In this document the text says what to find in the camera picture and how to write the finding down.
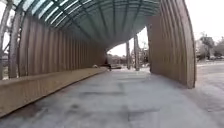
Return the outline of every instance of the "paved walkway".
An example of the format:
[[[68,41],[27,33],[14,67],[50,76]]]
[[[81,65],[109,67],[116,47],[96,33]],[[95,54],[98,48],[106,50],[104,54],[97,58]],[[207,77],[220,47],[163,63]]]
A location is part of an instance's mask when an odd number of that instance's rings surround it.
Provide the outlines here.
[[[0,120],[0,128],[220,127],[192,100],[200,100],[195,93],[147,71],[112,71],[14,112]]]

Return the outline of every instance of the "person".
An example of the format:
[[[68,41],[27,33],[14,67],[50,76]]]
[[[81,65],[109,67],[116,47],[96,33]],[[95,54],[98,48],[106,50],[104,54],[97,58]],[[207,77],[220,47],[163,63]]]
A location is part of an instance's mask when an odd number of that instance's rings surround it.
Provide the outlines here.
[[[103,64],[103,66],[105,66],[105,67],[108,67],[108,69],[111,71],[111,65],[108,63],[108,60],[107,60],[107,58],[106,58],[106,60],[105,60],[105,62],[104,62],[104,64]]]

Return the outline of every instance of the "glass roof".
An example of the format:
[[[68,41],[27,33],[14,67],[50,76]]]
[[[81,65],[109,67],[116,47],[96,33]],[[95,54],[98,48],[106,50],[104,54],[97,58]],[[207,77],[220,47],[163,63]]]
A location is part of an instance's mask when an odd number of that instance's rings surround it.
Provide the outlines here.
[[[159,0],[13,0],[49,26],[96,42],[128,40],[155,15]]]

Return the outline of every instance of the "translucent roof panel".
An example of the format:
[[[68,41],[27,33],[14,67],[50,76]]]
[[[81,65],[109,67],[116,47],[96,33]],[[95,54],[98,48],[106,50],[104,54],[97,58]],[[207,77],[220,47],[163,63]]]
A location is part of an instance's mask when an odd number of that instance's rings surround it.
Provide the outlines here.
[[[128,40],[156,15],[160,0],[13,0],[14,5],[81,38],[110,44]]]

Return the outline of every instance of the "concrete ground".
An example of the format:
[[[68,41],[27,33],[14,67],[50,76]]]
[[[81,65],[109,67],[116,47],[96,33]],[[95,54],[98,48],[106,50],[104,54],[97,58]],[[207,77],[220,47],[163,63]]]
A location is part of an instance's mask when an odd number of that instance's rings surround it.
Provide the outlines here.
[[[147,70],[100,74],[0,119],[0,128],[223,128],[222,74],[214,83],[205,67],[193,90]]]

